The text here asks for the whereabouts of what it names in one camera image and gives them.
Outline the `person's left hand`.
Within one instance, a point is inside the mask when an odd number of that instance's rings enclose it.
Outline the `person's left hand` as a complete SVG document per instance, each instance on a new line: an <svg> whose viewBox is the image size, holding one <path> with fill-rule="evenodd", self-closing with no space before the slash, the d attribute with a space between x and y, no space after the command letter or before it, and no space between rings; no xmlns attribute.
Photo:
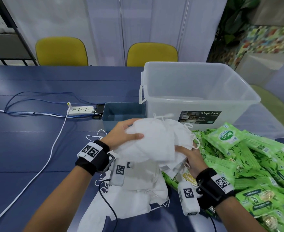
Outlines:
<svg viewBox="0 0 284 232"><path fill-rule="evenodd" d="M132 118L118 122L117 125L100 141L106 144L110 150L116 149L120 145L128 142L125 141L125 130L137 120L140 120L140 118Z"/></svg>

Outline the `person's right hand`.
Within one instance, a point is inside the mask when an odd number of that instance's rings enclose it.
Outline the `person's right hand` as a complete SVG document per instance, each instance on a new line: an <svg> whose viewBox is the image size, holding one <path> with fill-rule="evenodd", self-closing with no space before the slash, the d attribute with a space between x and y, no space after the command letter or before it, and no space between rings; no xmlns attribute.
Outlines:
<svg viewBox="0 0 284 232"><path fill-rule="evenodd" d="M197 178L197 176L205 169L208 168L205 161L202 158L202 155L199 151L199 149L192 148L193 151L192 156L186 156L187 157L187 163L190 166L189 172L192 175L194 179Z"/></svg>

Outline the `bundle of white masks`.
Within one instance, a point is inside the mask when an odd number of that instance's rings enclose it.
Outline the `bundle of white masks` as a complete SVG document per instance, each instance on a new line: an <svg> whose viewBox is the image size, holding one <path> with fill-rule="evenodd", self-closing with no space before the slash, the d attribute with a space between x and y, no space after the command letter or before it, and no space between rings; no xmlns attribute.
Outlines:
<svg viewBox="0 0 284 232"><path fill-rule="evenodd" d="M173 120L174 114L135 121L125 130L127 134L141 133L140 140L128 141L113 150L119 157L131 162L155 161L165 171L176 170L185 163L186 156L175 152L175 146L192 150L200 147L200 141L191 131L193 125Z"/></svg>

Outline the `person's left forearm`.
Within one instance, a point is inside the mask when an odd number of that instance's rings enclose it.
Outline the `person's left forearm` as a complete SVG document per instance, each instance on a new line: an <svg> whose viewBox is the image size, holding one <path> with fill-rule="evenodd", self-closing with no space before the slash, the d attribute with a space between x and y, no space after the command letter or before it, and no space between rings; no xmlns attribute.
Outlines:
<svg viewBox="0 0 284 232"><path fill-rule="evenodd" d="M36 210L23 232L67 232L93 175L75 166Z"/></svg>

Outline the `person's right forearm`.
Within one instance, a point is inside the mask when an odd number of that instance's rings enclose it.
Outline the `person's right forearm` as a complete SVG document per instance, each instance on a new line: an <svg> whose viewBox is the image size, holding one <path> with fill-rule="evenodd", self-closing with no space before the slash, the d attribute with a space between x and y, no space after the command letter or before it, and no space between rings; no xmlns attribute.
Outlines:
<svg viewBox="0 0 284 232"><path fill-rule="evenodd" d="M234 196L219 203L215 211L227 232L267 232Z"/></svg>

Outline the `small blue plastic bin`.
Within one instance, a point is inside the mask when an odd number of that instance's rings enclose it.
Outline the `small blue plastic bin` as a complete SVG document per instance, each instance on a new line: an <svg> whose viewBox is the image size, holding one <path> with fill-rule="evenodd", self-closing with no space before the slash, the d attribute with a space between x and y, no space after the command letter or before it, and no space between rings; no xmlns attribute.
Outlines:
<svg viewBox="0 0 284 232"><path fill-rule="evenodd" d="M146 107L138 102L108 102L104 105L102 123L104 130L110 132L118 122L132 118L145 118Z"/></svg>

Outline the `black plug adapter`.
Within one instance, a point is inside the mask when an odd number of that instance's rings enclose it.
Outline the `black plug adapter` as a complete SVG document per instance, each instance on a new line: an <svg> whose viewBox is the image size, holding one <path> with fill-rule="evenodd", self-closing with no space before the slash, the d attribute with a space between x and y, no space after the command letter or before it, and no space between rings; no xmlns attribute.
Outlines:
<svg viewBox="0 0 284 232"><path fill-rule="evenodd" d="M97 104L94 108L94 115L92 119L101 120L105 104Z"/></svg>

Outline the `white power strip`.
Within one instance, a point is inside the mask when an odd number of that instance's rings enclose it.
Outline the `white power strip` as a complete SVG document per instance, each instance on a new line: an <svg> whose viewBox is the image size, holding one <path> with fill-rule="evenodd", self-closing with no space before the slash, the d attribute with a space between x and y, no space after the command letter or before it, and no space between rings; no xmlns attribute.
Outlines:
<svg viewBox="0 0 284 232"><path fill-rule="evenodd" d="M70 107L68 116L81 116L81 115L91 115L95 112L93 106L72 106Z"/></svg>

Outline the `clear plastic storage box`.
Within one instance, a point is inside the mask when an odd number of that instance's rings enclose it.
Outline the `clear plastic storage box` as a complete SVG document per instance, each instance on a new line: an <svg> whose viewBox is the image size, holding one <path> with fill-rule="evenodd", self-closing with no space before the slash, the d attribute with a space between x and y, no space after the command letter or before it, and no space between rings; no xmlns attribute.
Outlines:
<svg viewBox="0 0 284 232"><path fill-rule="evenodd" d="M141 72L139 104L146 116L173 114L173 120L192 130L233 124L261 101L233 69L221 63L147 62Z"/></svg>

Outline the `pile of green wipe packets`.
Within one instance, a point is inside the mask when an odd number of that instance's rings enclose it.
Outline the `pile of green wipe packets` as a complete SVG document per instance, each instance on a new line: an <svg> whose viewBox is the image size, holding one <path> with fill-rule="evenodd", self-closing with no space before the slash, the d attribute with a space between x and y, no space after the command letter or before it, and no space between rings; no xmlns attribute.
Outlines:
<svg viewBox="0 0 284 232"><path fill-rule="evenodd" d="M236 199L269 232L284 232L284 144L230 124L192 131L206 164L231 184Z"/></svg>

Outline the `yellow chair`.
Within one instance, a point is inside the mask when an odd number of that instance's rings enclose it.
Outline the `yellow chair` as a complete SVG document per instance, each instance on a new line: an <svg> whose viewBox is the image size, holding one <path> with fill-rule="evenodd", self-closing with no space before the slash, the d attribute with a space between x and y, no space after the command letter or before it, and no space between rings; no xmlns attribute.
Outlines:
<svg viewBox="0 0 284 232"><path fill-rule="evenodd" d="M127 67L143 67L147 62L178 62L175 47L165 43L141 42L133 44L127 54Z"/></svg>
<svg viewBox="0 0 284 232"><path fill-rule="evenodd" d="M37 61L40 66L88 66L84 43L74 37L46 37L37 41Z"/></svg>

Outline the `green chair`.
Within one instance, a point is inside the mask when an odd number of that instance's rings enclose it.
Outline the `green chair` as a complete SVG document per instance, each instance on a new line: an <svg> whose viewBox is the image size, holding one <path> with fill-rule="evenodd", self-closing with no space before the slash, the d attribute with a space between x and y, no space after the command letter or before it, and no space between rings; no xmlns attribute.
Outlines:
<svg viewBox="0 0 284 232"><path fill-rule="evenodd" d="M284 138L284 102L261 86L251 85L261 101L251 109L252 126L248 128L254 134L271 139Z"/></svg>

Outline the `white curtain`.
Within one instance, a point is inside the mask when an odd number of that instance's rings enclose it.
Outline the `white curtain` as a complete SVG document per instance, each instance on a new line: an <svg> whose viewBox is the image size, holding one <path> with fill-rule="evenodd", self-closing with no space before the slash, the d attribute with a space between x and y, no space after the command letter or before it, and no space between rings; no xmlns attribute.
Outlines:
<svg viewBox="0 0 284 232"><path fill-rule="evenodd" d="M46 37L80 39L89 65L125 66L140 42L177 49L180 62L206 62L227 0L2 0L33 56Z"/></svg>

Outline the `green leafy plant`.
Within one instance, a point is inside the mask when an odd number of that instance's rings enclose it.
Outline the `green leafy plant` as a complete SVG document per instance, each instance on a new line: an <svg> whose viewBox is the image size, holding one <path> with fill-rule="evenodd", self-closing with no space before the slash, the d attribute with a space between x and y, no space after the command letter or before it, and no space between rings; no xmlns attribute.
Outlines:
<svg viewBox="0 0 284 232"><path fill-rule="evenodd" d="M240 44L240 37L249 23L249 13L260 0L227 0L210 50L210 62L222 62L227 48Z"/></svg>

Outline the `colourful mosaic panel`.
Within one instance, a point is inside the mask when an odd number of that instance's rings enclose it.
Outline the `colourful mosaic panel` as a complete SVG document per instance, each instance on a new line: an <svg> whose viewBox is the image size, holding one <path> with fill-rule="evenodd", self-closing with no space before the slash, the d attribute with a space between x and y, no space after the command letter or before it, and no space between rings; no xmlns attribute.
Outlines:
<svg viewBox="0 0 284 232"><path fill-rule="evenodd" d="M229 52L225 64L236 69L246 53L284 54L284 26L249 25L240 44Z"/></svg>

